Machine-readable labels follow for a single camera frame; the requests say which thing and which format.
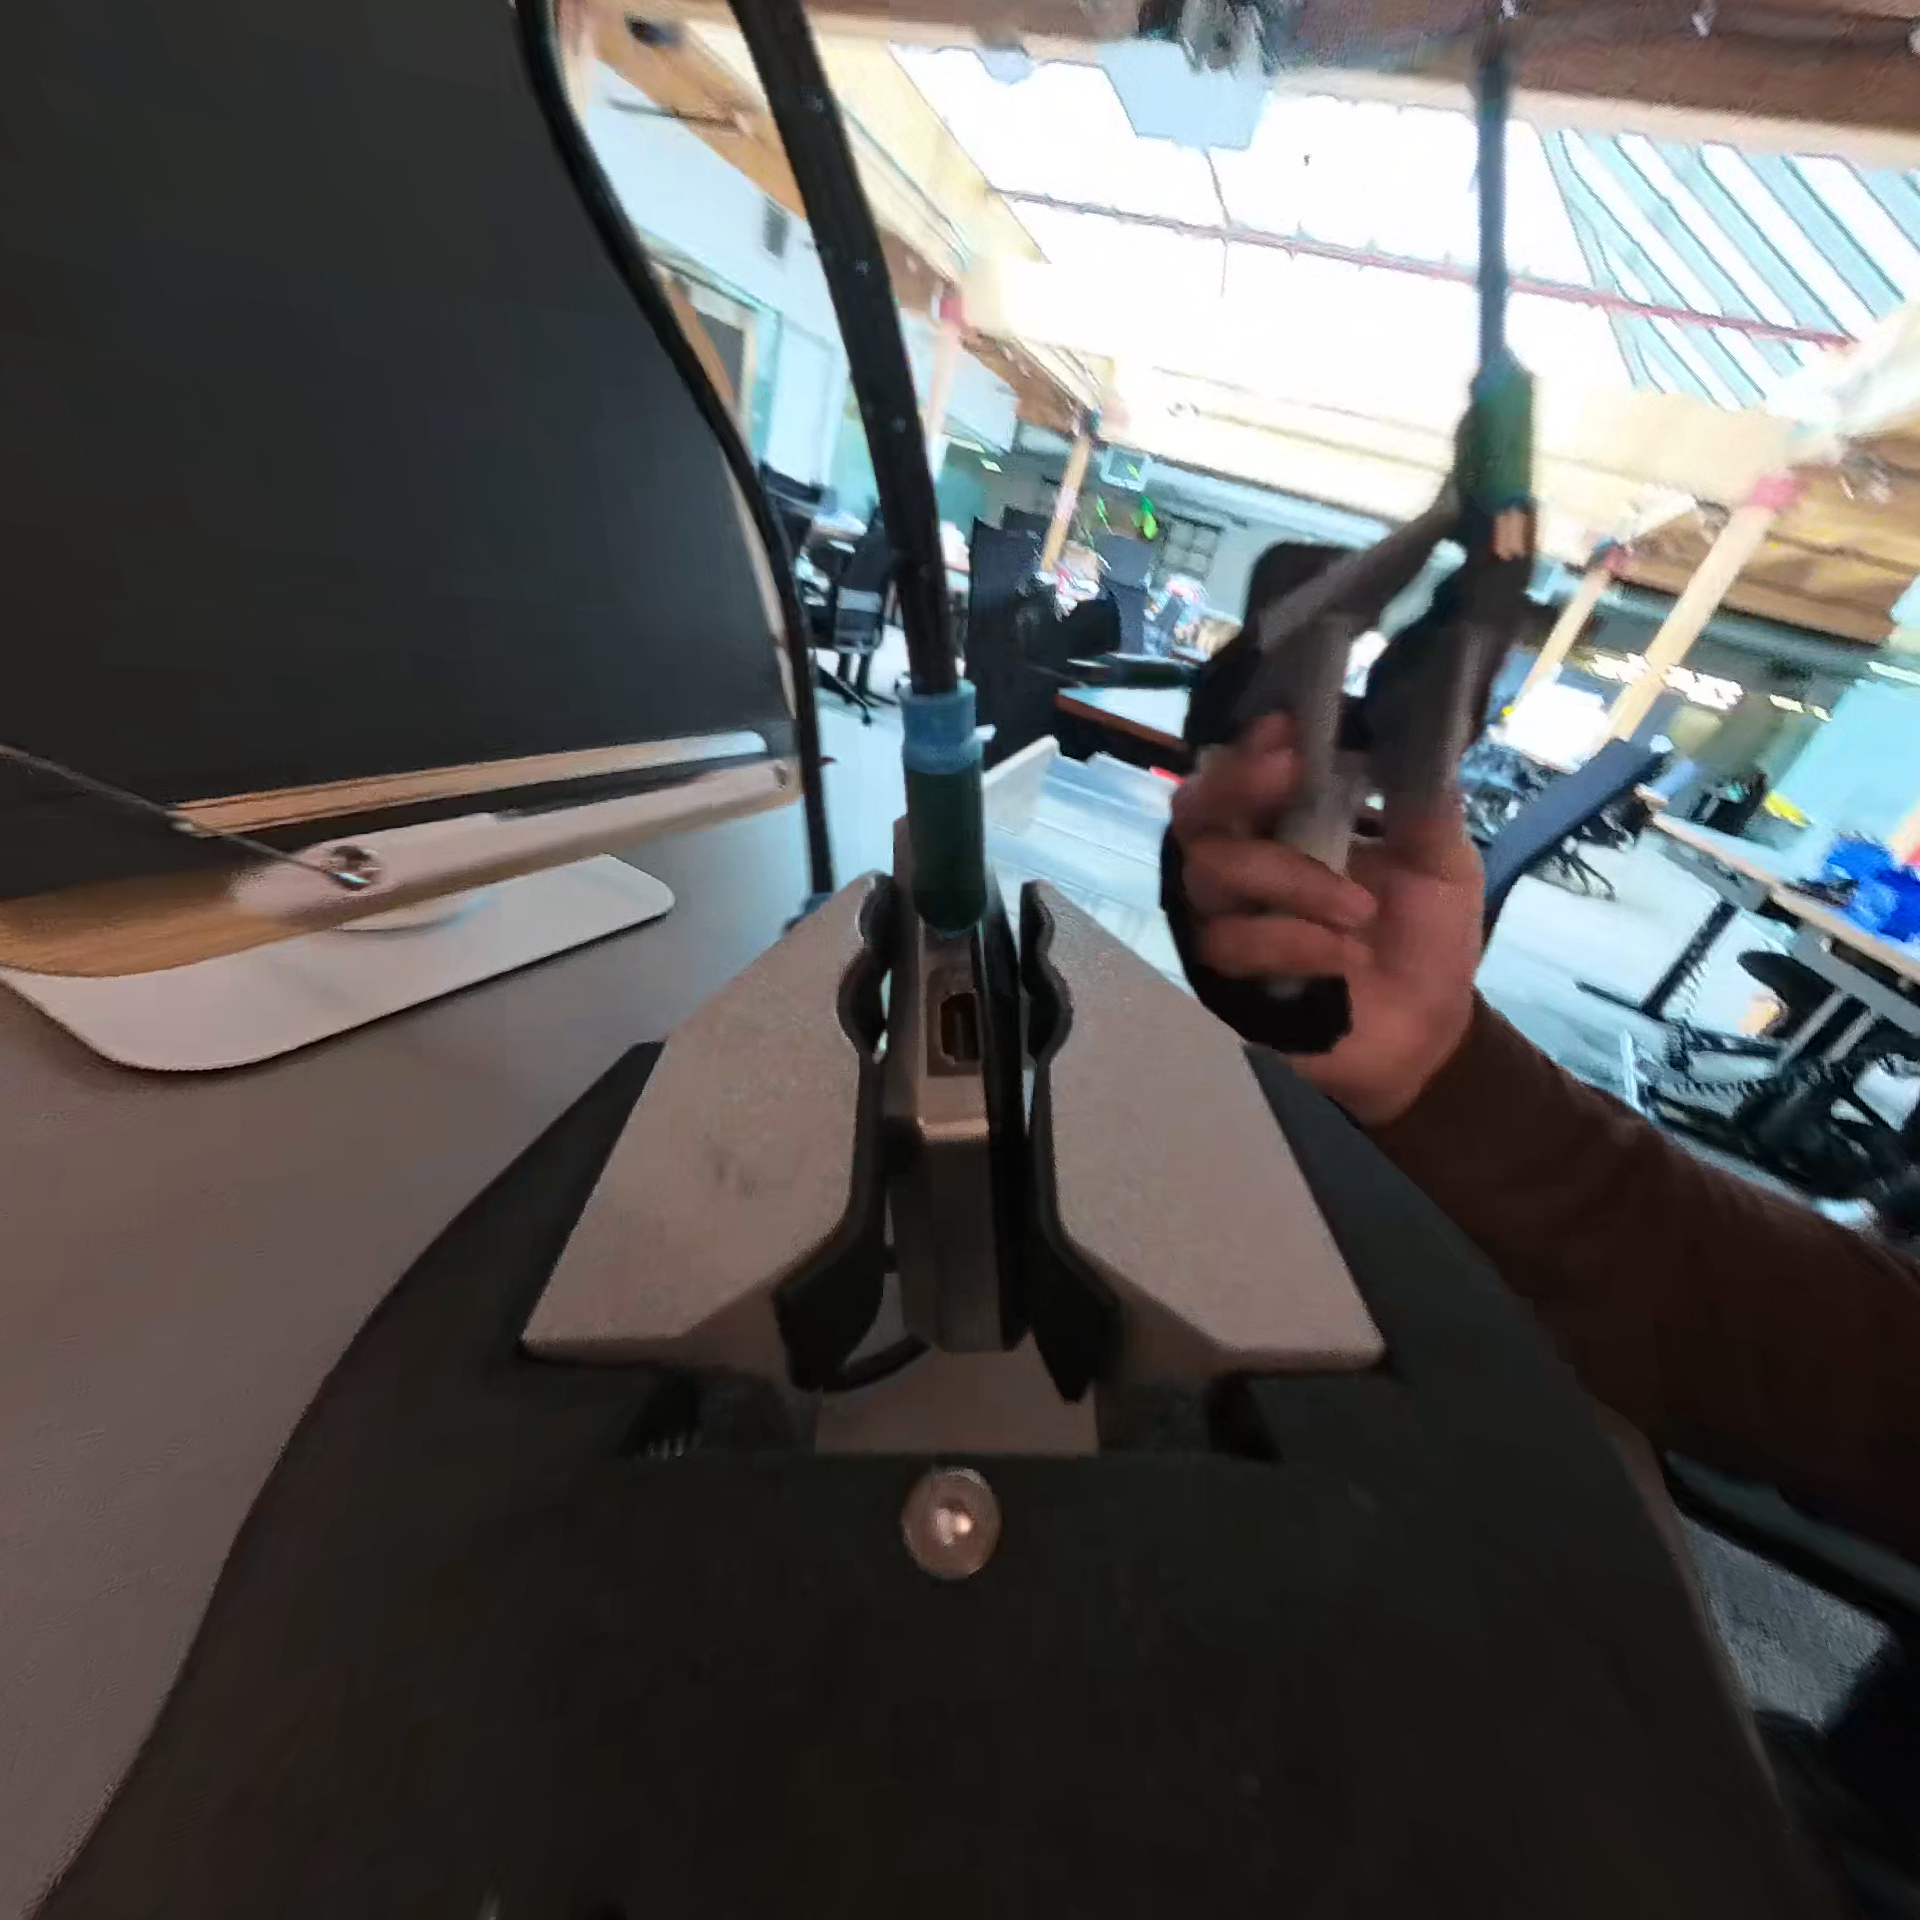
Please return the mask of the person's right hand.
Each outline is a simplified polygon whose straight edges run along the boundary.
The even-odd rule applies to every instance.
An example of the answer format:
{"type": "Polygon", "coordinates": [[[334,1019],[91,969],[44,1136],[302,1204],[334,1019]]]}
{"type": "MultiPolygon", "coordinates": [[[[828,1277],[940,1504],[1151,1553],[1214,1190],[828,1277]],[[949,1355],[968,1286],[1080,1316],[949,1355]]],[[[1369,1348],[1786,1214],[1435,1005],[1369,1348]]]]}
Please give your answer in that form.
{"type": "Polygon", "coordinates": [[[1387,804],[1333,870],[1277,829],[1302,768],[1283,714],[1204,747],[1169,804],[1164,917],[1193,994],[1243,1040],[1281,1016],[1269,986],[1335,980],[1342,1037],[1263,1046],[1361,1128],[1402,1119],[1476,1019],[1481,864],[1460,794],[1387,804]]]}

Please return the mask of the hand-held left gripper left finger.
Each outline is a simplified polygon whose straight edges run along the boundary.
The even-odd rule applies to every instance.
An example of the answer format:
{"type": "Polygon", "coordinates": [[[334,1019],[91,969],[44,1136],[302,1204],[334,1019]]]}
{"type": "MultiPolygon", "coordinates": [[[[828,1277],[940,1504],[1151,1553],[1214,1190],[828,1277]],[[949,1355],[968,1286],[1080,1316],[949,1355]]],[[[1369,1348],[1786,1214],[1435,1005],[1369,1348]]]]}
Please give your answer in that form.
{"type": "Polygon", "coordinates": [[[522,1344],[820,1390],[884,1297],[895,886],[847,882],[658,1051],[522,1344]]]}

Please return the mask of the person's right forearm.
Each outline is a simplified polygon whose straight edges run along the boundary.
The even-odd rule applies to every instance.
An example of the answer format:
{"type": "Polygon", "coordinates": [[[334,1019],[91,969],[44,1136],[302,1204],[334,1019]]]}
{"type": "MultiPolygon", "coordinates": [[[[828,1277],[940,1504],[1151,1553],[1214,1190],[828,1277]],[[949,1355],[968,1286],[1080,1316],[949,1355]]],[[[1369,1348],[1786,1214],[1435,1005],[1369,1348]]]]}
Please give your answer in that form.
{"type": "Polygon", "coordinates": [[[1918,1550],[1918,1269],[1701,1162],[1476,1003],[1379,1151],[1659,1452],[1918,1550]]]}

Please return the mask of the silver hdmi switch box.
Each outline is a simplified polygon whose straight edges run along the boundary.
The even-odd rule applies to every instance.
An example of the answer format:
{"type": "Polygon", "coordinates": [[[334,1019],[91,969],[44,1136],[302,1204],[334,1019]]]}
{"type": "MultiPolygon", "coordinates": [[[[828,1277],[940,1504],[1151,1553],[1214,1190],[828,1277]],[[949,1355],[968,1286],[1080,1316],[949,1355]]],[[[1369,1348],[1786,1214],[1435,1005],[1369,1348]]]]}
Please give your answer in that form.
{"type": "Polygon", "coordinates": [[[1018,944],[993,877],[981,921],[957,933],[921,921],[911,881],[910,831],[898,821],[880,1087],[899,1304],[925,1347],[999,1355],[1027,1330],[1018,944]]]}

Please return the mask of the black monitor silver stand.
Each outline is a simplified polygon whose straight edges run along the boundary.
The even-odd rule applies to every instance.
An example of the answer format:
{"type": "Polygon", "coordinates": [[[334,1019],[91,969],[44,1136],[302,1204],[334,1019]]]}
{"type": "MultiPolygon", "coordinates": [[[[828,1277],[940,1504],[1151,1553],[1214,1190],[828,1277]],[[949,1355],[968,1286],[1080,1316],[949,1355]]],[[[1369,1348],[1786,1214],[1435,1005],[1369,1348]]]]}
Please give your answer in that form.
{"type": "MultiPolygon", "coordinates": [[[[4,969],[111,1066],[248,1069],[674,907],[797,804],[791,590],[586,136],[564,4],[4,4],[2,736],[372,911],[4,969]]],[[[248,857],[4,764],[4,902],[248,857]]]]}

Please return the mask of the clear plastic bin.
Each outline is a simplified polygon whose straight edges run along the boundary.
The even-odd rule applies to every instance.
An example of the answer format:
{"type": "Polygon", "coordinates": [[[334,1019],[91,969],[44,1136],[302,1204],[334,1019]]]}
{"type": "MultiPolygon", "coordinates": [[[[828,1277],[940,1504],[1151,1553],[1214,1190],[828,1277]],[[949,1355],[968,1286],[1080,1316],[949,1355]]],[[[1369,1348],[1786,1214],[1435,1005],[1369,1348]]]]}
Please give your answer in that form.
{"type": "Polygon", "coordinates": [[[1043,734],[979,782],[985,857],[1005,901],[1040,882],[1092,908],[1155,912],[1176,785],[1043,734]]]}

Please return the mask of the black office chair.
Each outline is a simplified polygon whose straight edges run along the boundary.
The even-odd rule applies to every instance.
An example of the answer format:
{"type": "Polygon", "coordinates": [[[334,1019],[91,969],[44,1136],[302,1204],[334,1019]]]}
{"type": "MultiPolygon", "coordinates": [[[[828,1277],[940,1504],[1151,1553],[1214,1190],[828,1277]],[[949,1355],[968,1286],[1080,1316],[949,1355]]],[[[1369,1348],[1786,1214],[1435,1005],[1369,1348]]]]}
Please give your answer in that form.
{"type": "Polygon", "coordinates": [[[1051,734],[1057,680],[1030,654],[1050,623],[1040,559],[1038,536],[971,521],[964,662],[985,770],[1051,734]]]}
{"type": "Polygon", "coordinates": [[[1610,738],[1577,768],[1555,774],[1526,798],[1481,854],[1481,927],[1494,929],[1522,878],[1608,809],[1629,801],[1666,758],[1655,744],[1610,738]]]}

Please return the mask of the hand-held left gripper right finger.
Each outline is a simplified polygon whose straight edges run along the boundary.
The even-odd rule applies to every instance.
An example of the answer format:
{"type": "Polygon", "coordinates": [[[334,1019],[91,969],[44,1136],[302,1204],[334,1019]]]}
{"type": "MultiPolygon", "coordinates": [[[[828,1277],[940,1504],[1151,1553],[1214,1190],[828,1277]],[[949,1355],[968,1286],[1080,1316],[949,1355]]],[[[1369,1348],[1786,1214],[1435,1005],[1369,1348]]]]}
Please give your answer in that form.
{"type": "Polygon", "coordinates": [[[1043,881],[1020,983],[1027,1323],[1057,1393],[1374,1371],[1379,1326],[1239,1040],[1043,881]]]}

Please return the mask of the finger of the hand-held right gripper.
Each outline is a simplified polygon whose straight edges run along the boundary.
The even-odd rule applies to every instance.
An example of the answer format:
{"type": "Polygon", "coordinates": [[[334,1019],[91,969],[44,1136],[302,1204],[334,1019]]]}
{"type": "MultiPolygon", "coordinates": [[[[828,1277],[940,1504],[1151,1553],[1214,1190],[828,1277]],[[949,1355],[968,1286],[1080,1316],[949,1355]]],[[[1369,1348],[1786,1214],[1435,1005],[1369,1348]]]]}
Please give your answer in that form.
{"type": "Polygon", "coordinates": [[[1523,560],[1469,552],[1386,654],[1386,809],[1438,811],[1523,627],[1523,560]]]}
{"type": "Polygon", "coordinates": [[[1328,565],[1265,609],[1265,701],[1337,704],[1357,639],[1452,541],[1464,521],[1461,498],[1427,508],[1365,549],[1342,549],[1328,565]]]}

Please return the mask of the brown edged office desk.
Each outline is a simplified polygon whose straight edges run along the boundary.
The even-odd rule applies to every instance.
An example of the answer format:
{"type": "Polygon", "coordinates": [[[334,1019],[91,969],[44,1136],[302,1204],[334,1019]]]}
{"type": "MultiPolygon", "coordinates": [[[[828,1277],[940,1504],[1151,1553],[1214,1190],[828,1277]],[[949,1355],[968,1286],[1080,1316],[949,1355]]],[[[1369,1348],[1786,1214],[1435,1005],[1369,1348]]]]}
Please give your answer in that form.
{"type": "Polygon", "coordinates": [[[1164,768],[1187,764],[1187,706],[1187,688],[1173,684],[1074,684],[1054,696],[1061,722],[1108,743],[1105,755],[1164,768]]]}

